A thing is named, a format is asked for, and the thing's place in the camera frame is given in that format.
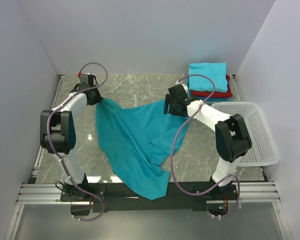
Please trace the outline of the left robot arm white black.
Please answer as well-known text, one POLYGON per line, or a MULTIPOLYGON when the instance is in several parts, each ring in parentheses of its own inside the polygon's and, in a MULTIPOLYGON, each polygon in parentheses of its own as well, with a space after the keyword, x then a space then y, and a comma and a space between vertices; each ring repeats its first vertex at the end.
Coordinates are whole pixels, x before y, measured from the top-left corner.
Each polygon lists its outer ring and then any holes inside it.
POLYGON ((54 156, 63 171, 62 194, 83 201, 89 197, 90 189, 87 175, 79 166, 75 153, 74 118, 83 108, 96 105, 103 98, 95 75, 80 72, 78 77, 79 83, 62 103, 40 113, 40 145, 54 156))

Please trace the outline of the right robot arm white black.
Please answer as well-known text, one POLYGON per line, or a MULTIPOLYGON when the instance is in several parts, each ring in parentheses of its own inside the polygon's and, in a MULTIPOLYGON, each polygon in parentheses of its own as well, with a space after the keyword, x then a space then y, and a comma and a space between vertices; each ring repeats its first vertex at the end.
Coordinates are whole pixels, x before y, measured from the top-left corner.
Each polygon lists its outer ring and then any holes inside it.
POLYGON ((252 148, 252 140, 244 118, 240 114, 223 113, 207 105, 203 100, 189 97, 181 84, 168 89, 163 113, 188 118, 177 131, 171 147, 170 169, 176 186, 189 196, 203 196, 211 192, 227 191, 235 177, 239 158, 246 155, 252 148), (173 156, 179 134, 192 119, 196 119, 214 131, 216 150, 219 155, 216 170, 210 178, 211 187, 198 193, 191 193, 183 189, 173 170, 173 156))

